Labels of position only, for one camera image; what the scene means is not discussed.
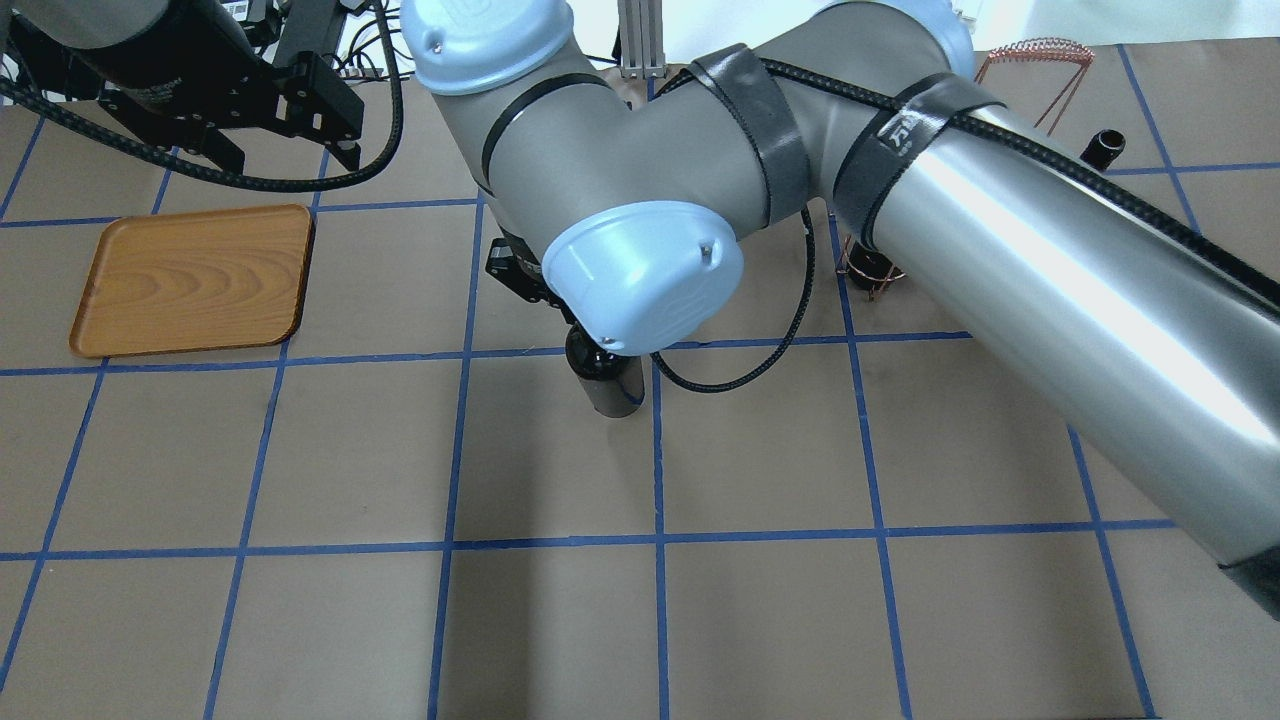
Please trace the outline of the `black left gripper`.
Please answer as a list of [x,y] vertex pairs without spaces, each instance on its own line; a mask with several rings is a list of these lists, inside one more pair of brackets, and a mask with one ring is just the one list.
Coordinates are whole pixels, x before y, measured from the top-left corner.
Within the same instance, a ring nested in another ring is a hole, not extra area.
[[141,61],[106,81],[99,105],[146,143],[192,151],[221,170],[243,172],[244,151],[227,133],[248,128],[319,143],[347,170],[361,161],[364,101],[316,53],[282,68],[238,51]]

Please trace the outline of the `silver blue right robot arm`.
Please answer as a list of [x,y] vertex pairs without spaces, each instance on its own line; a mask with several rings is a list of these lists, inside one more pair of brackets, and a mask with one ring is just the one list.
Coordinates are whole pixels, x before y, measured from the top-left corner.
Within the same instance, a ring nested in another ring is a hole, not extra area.
[[500,227],[602,348],[687,338],[822,199],[1277,612],[1277,282],[1055,151],[931,1],[832,3],[630,109],[564,1],[407,1]]

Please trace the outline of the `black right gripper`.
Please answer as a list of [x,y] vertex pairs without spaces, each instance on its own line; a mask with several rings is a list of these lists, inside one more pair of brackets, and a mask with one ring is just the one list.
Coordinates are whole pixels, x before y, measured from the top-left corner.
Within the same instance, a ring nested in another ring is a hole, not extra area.
[[564,300],[547,283],[541,264],[524,238],[503,232],[490,242],[486,273],[527,304],[547,304],[571,313]]

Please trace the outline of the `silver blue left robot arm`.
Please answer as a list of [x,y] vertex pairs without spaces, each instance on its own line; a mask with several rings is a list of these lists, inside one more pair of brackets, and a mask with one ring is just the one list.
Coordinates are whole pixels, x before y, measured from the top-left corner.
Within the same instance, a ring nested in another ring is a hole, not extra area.
[[99,105],[140,141],[233,173],[233,129],[361,161],[364,101],[334,59],[358,1],[17,1],[19,26],[99,78]]

